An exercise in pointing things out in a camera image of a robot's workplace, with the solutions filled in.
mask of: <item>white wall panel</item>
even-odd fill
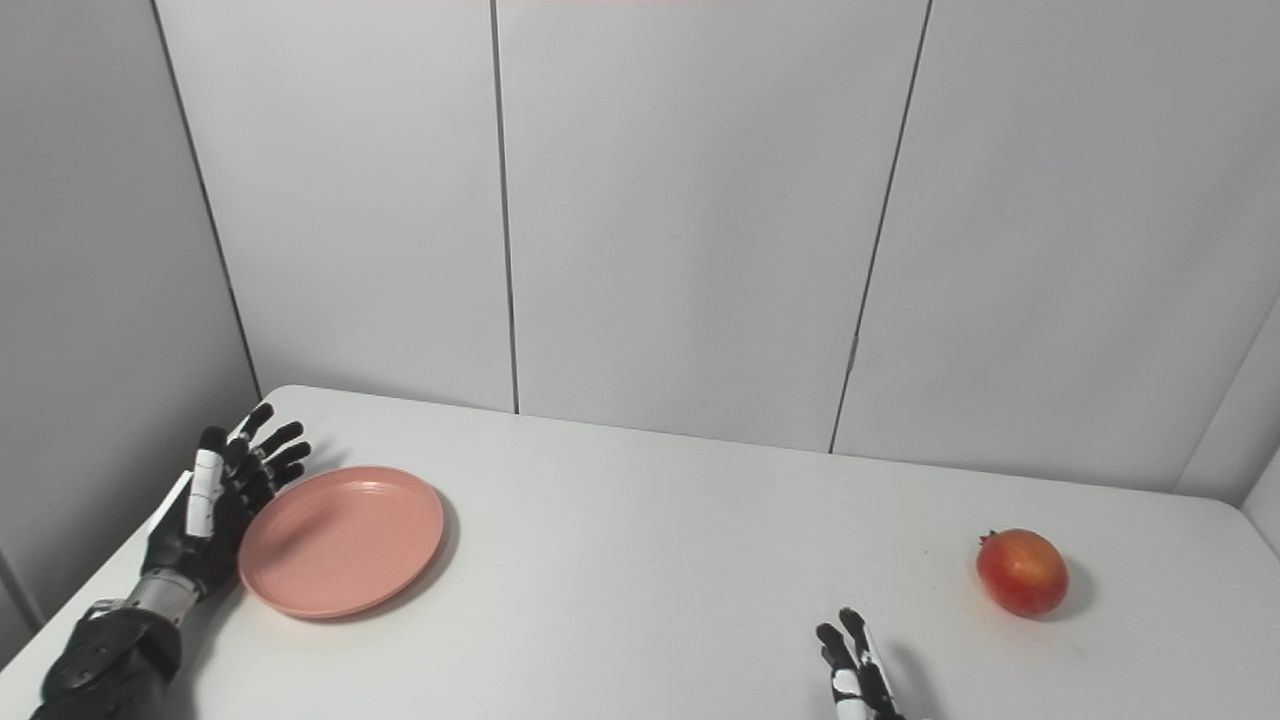
[[[1280,556],[1280,461],[1271,460],[1262,479],[1244,500],[1243,510],[1271,550]]]
[[[47,615],[257,397],[151,4],[0,4],[0,547]]]
[[[157,4],[264,391],[509,410],[488,4]]]
[[[31,639],[31,628],[0,583],[0,669]]]
[[[1280,290],[1276,27],[936,4],[837,450],[1172,488]]]
[[[1174,492],[1239,505],[1280,448],[1280,305],[1274,305]]]
[[[827,448],[924,6],[498,1],[522,413]]]

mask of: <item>robotic hand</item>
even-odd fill
[[[845,635],[831,623],[818,625],[822,659],[831,665],[831,692],[840,720],[905,720],[893,706],[893,693],[881,670],[879,653],[863,616],[845,607],[840,624],[854,641],[849,651]]]
[[[142,573],[125,600],[99,601],[77,623],[41,687],[32,720],[160,720],[164,692],[182,662],[178,625],[197,602],[236,575],[250,521],[302,477],[311,446],[289,423],[260,445],[253,436],[274,409],[259,405],[230,437],[211,427],[180,493],[147,537]]]

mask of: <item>white table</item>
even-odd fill
[[[305,387],[312,469],[384,464],[448,501],[443,562],[381,612],[306,623],[241,591],[174,717],[831,720],[813,628],[870,621],[913,720],[1280,716],[1280,562],[1207,500],[593,427]],[[978,536],[1068,556],[1050,620],[995,606]],[[140,530],[0,674],[27,717]]]

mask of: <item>red fruit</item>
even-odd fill
[[[1066,562],[1053,543],[1021,529],[992,530],[979,542],[978,577],[1005,610],[1030,618],[1066,597]]]

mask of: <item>black robotic forearm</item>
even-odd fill
[[[212,493],[207,487],[193,491],[195,475],[187,482],[147,537],[142,574],[129,597],[99,601],[77,623],[45,678],[44,705],[33,720],[164,716],[165,689],[182,664],[182,619],[232,582],[250,521],[284,484],[302,475],[300,460],[311,452],[305,442],[280,450],[302,434],[301,423],[250,447],[271,414],[270,405],[260,405],[229,442],[220,428],[205,430],[197,471],[212,454],[219,468]],[[200,532],[192,532],[192,519]]]
[[[33,720],[161,720],[182,662],[178,626],[136,607],[95,606],[41,687]]]

